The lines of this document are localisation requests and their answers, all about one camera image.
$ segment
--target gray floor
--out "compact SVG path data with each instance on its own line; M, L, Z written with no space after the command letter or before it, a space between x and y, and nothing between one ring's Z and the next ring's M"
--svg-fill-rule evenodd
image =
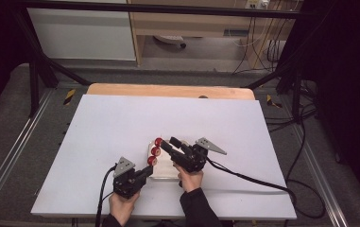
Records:
M267 71L245 72L231 75L243 57L240 48L232 40L188 38L187 47L161 44L152 38L146 40L144 64L137 66L112 65L108 69L73 69L80 76L96 82L116 83L152 83L239 87L263 77ZM241 69L249 69L244 62ZM0 191L0 226L62 226L70 225L70 219L42 218L30 214L36 191L42 187L48 169L53 163L68 129L82 94L86 87L73 85L67 77L60 76L61 84L53 90L51 100L42 119L26 143L14 169L10 172ZM266 105L266 96L272 95L275 100L288 100L290 96L276 96L273 79L264 87L256 89L255 95L261 101L265 117L287 117L284 108ZM67 92L76 87L77 91L70 105L62 105ZM0 98L0 165L9 149L19 136L29 114L29 86L27 68L17 68L11 74L11 80ZM331 144L319 119L314 117L305 121L306 135L318 162L331 186L339 206L350 226L360 226L360 185L350 168L338 164L334 159ZM271 134L283 174L287 172L300 147L293 127L284 128ZM292 179L304 181L315 186L311 170L304 157L300 157L294 169ZM290 184L296 191L298 207L309 214L317 214L320 204L309 190ZM81 219L80 226L88 226L92 220ZM132 226L151 226L154 222L134 222ZM281 226L278 221L258 221L257 226ZM329 216L311 219L298 213L297 220L291 220L290 226L333 226ZM252 226L251 221L240 221L236 226Z

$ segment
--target red fruit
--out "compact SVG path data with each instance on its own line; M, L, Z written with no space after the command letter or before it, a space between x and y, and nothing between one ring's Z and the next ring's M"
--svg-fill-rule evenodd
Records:
M150 156L148 159L147 159L147 164L150 165L150 166L155 166L157 164L157 158L156 156Z
M156 146L156 147L159 147L161 142L162 142L162 138L160 138L160 137L159 137L159 138L156 138L156 139L155 139L155 146Z
M151 150L151 153L154 155L154 156L159 156L160 153L161 153L161 150L159 147L153 147L153 149Z

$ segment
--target white table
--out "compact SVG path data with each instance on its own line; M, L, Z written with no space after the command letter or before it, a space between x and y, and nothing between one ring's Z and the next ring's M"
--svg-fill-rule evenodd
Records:
M31 213L94 218L102 180L121 156L146 166L147 148L161 136L190 144L206 137L228 152L209 157L234 172L285 186L261 107L255 100L85 95ZM203 190L221 219L296 218L289 196L206 164ZM112 175L105 195L112 191ZM133 218L183 218L175 181L147 180ZM103 204L103 215L109 203Z

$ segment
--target yellow and black tape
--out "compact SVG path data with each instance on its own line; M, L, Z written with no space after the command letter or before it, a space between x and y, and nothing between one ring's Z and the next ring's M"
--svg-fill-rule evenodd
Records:
M275 106L277 108L282 108L283 105L281 103L275 103L271 100L271 95L267 95L267 106Z
M62 105L66 106L66 105L69 105L70 102L71 102L71 99L73 98L74 96L74 93L76 92L76 89L71 89L68 93L67 93L67 96L65 97L64 99L64 102L62 103Z

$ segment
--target white wall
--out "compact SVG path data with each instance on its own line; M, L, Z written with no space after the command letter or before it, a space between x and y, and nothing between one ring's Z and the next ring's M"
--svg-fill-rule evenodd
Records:
M125 0L76 2L81 1L126 3ZM28 11L43 51L50 58L135 61L127 12Z

